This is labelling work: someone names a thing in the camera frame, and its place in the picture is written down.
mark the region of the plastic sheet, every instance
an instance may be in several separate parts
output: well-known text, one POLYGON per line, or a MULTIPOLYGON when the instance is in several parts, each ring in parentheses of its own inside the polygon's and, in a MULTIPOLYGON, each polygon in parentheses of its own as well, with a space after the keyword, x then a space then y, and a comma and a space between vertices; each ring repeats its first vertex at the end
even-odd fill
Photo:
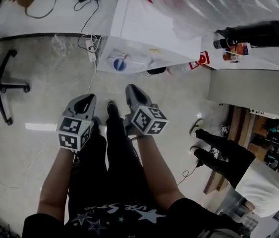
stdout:
POLYGON ((152 0, 173 19, 178 38, 189 40, 218 29, 279 20, 279 0, 152 0))
POLYGON ((61 57, 66 57, 74 49, 73 43, 70 38, 65 36, 58 36, 55 34, 51 41, 52 48, 61 57))

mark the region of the white tiled floor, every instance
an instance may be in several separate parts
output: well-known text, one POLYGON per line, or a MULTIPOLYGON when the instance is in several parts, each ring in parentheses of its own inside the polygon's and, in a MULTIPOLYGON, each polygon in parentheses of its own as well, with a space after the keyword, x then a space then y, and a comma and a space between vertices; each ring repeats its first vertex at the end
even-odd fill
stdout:
MULTIPOLYGON (((30 38, 0 43, 0 61, 9 48, 18 55, 11 59, 6 75, 26 79, 31 92, 8 90, 3 95, 14 124, 7 126, 0 115, 0 218, 19 234, 25 217, 36 212, 40 188, 58 151, 56 133, 26 129, 26 123, 57 124, 68 102, 85 94, 94 73, 85 50, 67 39, 66 50, 52 45, 52 38, 30 38)), ((188 131, 201 113, 205 129, 219 133, 227 107, 207 101, 210 71, 198 68, 180 76, 167 74, 138 77, 98 72, 91 92, 97 96, 96 115, 105 121, 109 99, 117 102, 120 113, 128 113, 125 88, 133 83, 157 103, 169 119, 163 135, 156 136, 160 151, 176 180, 192 170, 196 158, 188 149, 196 143, 188 131)), ((211 171, 202 167, 180 185, 185 196, 202 202, 203 189, 211 171)))

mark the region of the person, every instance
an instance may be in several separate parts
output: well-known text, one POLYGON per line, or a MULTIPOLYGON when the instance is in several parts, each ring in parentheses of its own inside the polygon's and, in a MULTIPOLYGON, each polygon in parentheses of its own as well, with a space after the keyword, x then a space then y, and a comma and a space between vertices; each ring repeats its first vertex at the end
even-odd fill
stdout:
POLYGON ((242 224, 184 197, 152 136, 138 137, 141 165, 116 104, 110 101, 107 111, 107 142, 94 121, 91 138, 74 162, 71 151, 59 150, 37 214, 24 222, 23 238, 199 237, 204 230, 244 231, 242 224))
POLYGON ((231 140, 214 136, 202 129, 203 120, 199 119, 190 130, 192 137, 199 138, 218 149, 228 162, 216 159, 208 151, 192 146, 201 165, 224 176, 231 186, 247 201, 245 206, 260 217, 267 217, 279 210, 279 164, 275 172, 254 154, 231 140))

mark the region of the white sneaker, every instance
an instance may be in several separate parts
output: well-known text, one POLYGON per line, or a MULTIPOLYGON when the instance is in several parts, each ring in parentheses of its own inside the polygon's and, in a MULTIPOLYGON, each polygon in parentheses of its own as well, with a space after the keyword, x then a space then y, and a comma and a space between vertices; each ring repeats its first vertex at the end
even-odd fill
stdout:
POLYGON ((191 148, 190 148, 190 150, 189 150, 189 154, 191 154, 191 155, 193 155, 194 154, 194 152, 197 150, 197 149, 199 149, 200 147, 198 147, 198 146, 191 146, 191 148))
POLYGON ((203 119, 198 119, 189 131, 191 137, 196 137, 195 132, 203 128, 203 119))

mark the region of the black shirt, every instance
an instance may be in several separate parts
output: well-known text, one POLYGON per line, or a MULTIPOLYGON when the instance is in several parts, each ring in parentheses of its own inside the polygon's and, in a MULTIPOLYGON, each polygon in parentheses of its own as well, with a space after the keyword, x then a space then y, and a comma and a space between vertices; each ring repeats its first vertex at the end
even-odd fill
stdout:
POLYGON ((239 225, 222 220, 221 216, 184 198, 172 204, 166 213, 157 206, 138 202, 88 207, 65 225, 49 215, 35 214, 26 218, 22 237, 197 237, 204 229, 236 231, 239 225))

